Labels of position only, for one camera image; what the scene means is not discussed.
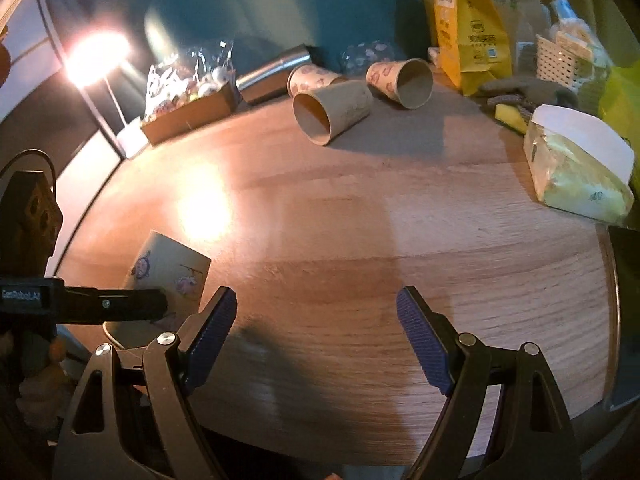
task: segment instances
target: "wooden tabletop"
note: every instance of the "wooden tabletop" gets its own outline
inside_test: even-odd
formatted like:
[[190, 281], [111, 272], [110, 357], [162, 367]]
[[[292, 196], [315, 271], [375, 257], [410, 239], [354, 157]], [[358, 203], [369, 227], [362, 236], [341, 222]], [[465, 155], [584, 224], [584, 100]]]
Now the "wooden tabletop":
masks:
[[[191, 397], [212, 430], [332, 463], [411, 463], [444, 403], [396, 318], [415, 285], [459, 332], [537, 342], [571, 416], [602, 398], [606, 264], [593, 221], [536, 202], [522, 137], [439, 82], [429, 103], [372, 115], [329, 147], [290, 100], [149, 148], [95, 201], [59, 275], [120, 286], [149, 230], [212, 258], [238, 319]], [[96, 327], [74, 329], [91, 349]], [[490, 389], [473, 454], [493, 420]]]

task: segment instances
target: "black mechanical bracket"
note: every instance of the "black mechanical bracket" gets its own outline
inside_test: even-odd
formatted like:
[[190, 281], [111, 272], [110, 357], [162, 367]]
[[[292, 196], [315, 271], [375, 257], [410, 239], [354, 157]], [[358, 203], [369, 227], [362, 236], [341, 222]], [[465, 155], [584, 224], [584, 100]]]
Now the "black mechanical bracket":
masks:
[[429, 384], [447, 397], [407, 480], [459, 477], [486, 388], [501, 384], [494, 428], [475, 480], [579, 480], [574, 430], [556, 380], [535, 343], [485, 346], [431, 311], [413, 286], [398, 293], [398, 318]]
[[[220, 287], [177, 333], [146, 348], [100, 345], [72, 398], [52, 478], [226, 479], [186, 396], [206, 381], [236, 311], [236, 294]], [[152, 424], [143, 420], [136, 385], [146, 386]]]

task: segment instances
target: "cardboard box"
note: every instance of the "cardboard box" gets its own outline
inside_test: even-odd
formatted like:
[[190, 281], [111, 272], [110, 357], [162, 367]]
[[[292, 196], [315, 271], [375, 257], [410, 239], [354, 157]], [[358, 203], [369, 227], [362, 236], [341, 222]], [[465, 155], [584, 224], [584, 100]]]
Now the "cardboard box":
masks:
[[155, 121], [142, 125], [142, 131], [153, 145], [219, 121], [236, 111], [238, 103], [230, 82], [215, 94], [197, 99], [173, 110]]

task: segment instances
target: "blue gripper pad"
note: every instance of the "blue gripper pad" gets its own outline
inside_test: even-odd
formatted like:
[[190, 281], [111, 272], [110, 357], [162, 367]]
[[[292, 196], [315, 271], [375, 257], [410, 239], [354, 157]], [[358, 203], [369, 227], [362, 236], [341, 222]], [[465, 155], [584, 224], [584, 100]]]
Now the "blue gripper pad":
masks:
[[[226, 336], [236, 320], [237, 312], [235, 292], [221, 286], [205, 309], [199, 314], [189, 316], [180, 327], [180, 350], [184, 351], [186, 358], [186, 373], [182, 384], [188, 395], [207, 381]], [[183, 343], [188, 341], [183, 341], [183, 336], [191, 338], [186, 349], [183, 349]]]
[[427, 381], [431, 386], [438, 388], [441, 394], [448, 396], [455, 384], [450, 374], [449, 355], [426, 317], [427, 314], [432, 316], [440, 316], [440, 314], [434, 314], [424, 300], [422, 300], [424, 306], [421, 308], [415, 296], [422, 299], [412, 286], [398, 292], [396, 296], [398, 319], [409, 343], [414, 348], [415, 356]]

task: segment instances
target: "paper cup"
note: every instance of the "paper cup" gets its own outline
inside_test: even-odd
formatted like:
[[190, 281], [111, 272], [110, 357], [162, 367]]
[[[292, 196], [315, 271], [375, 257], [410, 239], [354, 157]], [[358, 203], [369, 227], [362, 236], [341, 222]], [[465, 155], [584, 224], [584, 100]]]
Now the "paper cup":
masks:
[[419, 58], [374, 63], [367, 70], [367, 83], [384, 95], [413, 110], [425, 104], [433, 91], [433, 74]]
[[289, 74], [287, 92], [289, 92], [291, 97], [295, 97], [300, 91], [324, 88], [333, 83], [341, 83], [344, 81], [347, 81], [345, 76], [309, 63], [299, 66]]
[[293, 98], [293, 113], [312, 142], [326, 146], [371, 112], [373, 95], [364, 81], [346, 81]]
[[169, 237], [151, 231], [123, 288], [162, 288], [167, 313], [158, 321], [108, 321], [105, 334], [120, 348], [148, 345], [162, 332], [176, 332], [200, 308], [211, 260]]

